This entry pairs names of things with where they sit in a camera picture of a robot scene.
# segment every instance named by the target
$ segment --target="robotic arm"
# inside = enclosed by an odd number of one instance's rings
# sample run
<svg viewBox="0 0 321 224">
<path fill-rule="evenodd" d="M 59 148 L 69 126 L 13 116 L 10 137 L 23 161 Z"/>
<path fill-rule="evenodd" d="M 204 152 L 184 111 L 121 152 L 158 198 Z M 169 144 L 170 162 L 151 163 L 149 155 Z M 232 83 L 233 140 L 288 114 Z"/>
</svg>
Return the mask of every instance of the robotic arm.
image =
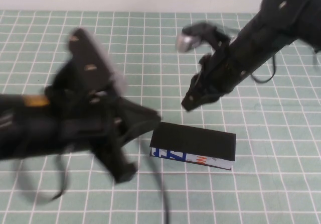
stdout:
<svg viewBox="0 0 321 224">
<path fill-rule="evenodd" d="M 274 55 L 295 40 L 321 49 L 321 0 L 262 0 L 260 11 L 231 39 L 216 26 L 199 22 L 182 29 L 176 48 L 188 52 L 204 43 L 213 55 L 201 58 L 201 70 L 191 79 L 182 106 L 192 111 L 230 93 L 248 76 L 266 83 L 276 72 Z M 273 58 L 273 75 L 265 81 L 252 73 Z"/>
</svg>

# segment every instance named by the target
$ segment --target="cutting mat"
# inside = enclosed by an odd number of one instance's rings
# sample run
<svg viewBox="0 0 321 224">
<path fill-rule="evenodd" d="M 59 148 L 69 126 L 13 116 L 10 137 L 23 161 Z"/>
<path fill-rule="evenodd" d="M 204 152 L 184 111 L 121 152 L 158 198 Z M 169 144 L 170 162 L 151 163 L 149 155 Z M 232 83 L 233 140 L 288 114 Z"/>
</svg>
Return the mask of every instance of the cutting mat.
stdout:
<svg viewBox="0 0 321 224">
<path fill-rule="evenodd" d="M 178 54 L 181 28 L 208 20 L 240 29 L 253 14 L 0 11 L 0 90 L 39 93 L 69 58 L 68 33 L 94 33 L 124 73 L 126 96 L 157 109 L 172 123 L 236 134 L 232 171 L 155 158 L 170 192 L 175 224 L 320 223 L 321 71 L 312 50 L 295 42 L 277 56 L 277 73 L 264 85 L 250 78 L 219 102 L 191 113 L 180 102 L 210 49 Z M 267 79 L 271 62 L 255 75 Z M 151 133 L 142 138 L 150 140 Z M 89 153 L 66 155 L 71 185 L 60 199 L 36 205 L 22 197 L 12 162 L 0 164 L 2 224 L 150 223 L 163 221 L 162 202 L 148 156 L 138 145 L 125 150 L 139 172 L 113 185 Z M 53 157 L 24 161 L 36 189 L 59 188 Z"/>
</svg>

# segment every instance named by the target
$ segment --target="black cable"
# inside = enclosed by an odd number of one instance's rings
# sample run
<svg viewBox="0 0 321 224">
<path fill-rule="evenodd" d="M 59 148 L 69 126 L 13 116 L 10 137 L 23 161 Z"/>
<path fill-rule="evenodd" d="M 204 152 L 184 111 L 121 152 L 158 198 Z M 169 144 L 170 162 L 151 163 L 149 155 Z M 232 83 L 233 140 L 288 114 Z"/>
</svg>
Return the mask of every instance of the black cable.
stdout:
<svg viewBox="0 0 321 224">
<path fill-rule="evenodd" d="M 22 190 L 22 195 L 25 196 L 27 201 L 34 203 L 35 201 L 38 203 L 46 204 L 51 201 L 54 201 L 61 197 L 67 189 L 68 185 L 68 170 L 67 168 L 64 168 L 64 164 L 62 162 L 62 154 L 57 155 L 56 157 L 56 166 L 58 168 L 58 172 L 60 173 L 60 191 L 54 196 L 54 197 L 47 197 L 46 195 L 40 194 L 40 192 L 37 195 L 38 189 L 33 188 L 33 184 L 28 177 L 27 169 L 23 165 L 23 161 L 25 159 L 25 150 L 28 147 L 28 144 L 30 143 L 29 137 L 26 136 L 24 141 L 20 145 L 17 146 L 15 152 L 19 158 L 17 161 L 14 161 L 14 169 L 17 174 L 22 171 L 23 175 L 21 178 L 17 177 L 17 183 L 20 186 L 20 189 Z"/>
<path fill-rule="evenodd" d="M 141 138 L 141 143 L 140 143 L 140 147 L 142 148 L 143 152 L 145 155 L 149 155 L 149 149 L 145 146 L 145 141 Z M 162 176 L 161 174 L 158 172 L 158 169 L 156 167 L 155 162 L 151 159 L 151 158 L 147 158 L 147 162 L 150 166 L 150 168 L 152 169 L 152 172 L 154 174 L 155 180 L 161 190 L 161 195 L 163 195 L 163 200 L 164 200 L 164 216 L 165 216 L 165 222 L 164 224 L 170 224 L 170 201 L 168 198 L 168 192 L 166 191 L 166 188 L 162 182 Z"/>
<path fill-rule="evenodd" d="M 269 79 L 267 79 L 267 80 L 257 79 L 257 78 L 253 75 L 253 73 L 251 74 L 251 78 L 252 78 L 255 82 L 260 83 L 260 84 L 269 82 L 269 81 L 274 77 L 274 75 L 275 75 L 275 73 L 276 73 L 275 55 L 273 55 L 273 57 L 272 57 L 272 65 L 273 65 L 273 73 L 272 73 L 272 76 L 271 76 Z"/>
</svg>

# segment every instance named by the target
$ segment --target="black box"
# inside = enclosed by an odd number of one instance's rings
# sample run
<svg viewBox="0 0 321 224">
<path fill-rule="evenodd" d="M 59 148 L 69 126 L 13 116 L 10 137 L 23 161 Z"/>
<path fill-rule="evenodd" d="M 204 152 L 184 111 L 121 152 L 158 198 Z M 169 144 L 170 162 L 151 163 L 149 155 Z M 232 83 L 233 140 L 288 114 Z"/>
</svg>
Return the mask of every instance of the black box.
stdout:
<svg viewBox="0 0 321 224">
<path fill-rule="evenodd" d="M 231 170 L 236 135 L 161 122 L 153 131 L 150 156 Z"/>
</svg>

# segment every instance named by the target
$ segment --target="silver screw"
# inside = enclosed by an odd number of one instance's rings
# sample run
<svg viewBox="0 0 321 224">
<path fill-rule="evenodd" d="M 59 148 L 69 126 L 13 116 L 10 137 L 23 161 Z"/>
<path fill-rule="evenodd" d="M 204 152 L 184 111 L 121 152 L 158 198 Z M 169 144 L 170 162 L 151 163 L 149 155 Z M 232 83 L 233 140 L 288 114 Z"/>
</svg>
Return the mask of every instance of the silver screw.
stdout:
<svg viewBox="0 0 321 224">
<path fill-rule="evenodd" d="M 78 37 L 76 37 L 76 36 L 71 36 L 71 37 L 70 37 L 70 41 L 71 41 L 71 42 L 77 42 L 77 41 L 79 41 L 79 39 L 78 39 Z"/>
<path fill-rule="evenodd" d="M 286 1 L 283 1 L 280 5 L 279 5 L 279 9 L 283 8 L 286 5 Z"/>
<path fill-rule="evenodd" d="M 92 71 L 92 70 L 96 70 L 97 67 L 94 64 L 87 64 L 85 66 L 85 71 Z"/>
</svg>

